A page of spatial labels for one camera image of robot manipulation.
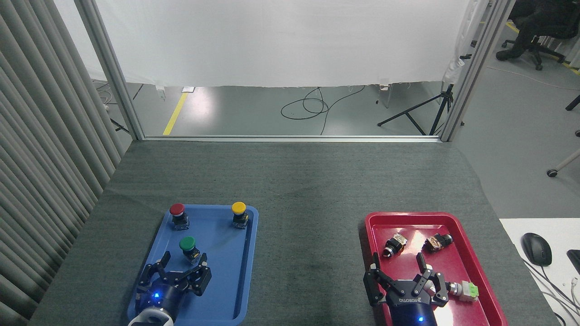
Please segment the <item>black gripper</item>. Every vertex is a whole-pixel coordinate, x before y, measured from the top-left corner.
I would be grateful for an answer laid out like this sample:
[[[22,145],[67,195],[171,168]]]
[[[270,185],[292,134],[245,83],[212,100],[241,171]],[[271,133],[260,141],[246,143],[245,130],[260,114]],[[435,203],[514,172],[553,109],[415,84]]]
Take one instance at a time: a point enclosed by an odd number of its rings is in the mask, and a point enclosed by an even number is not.
[[[211,281],[211,268],[207,254],[201,254],[196,264],[186,272],[165,270],[171,254],[165,251],[154,264],[147,264],[137,281],[135,313],[148,308],[161,309],[168,314],[178,314],[188,292],[201,297]]]
[[[414,280],[393,280],[380,268],[377,252],[372,254],[373,263],[365,272],[363,282],[370,306],[385,303],[389,307],[392,326],[436,326],[433,305],[447,305],[449,296],[443,273],[429,266],[422,252],[416,255],[420,273]],[[427,281],[435,287],[430,295],[425,290]],[[381,293],[379,287],[386,291]]]

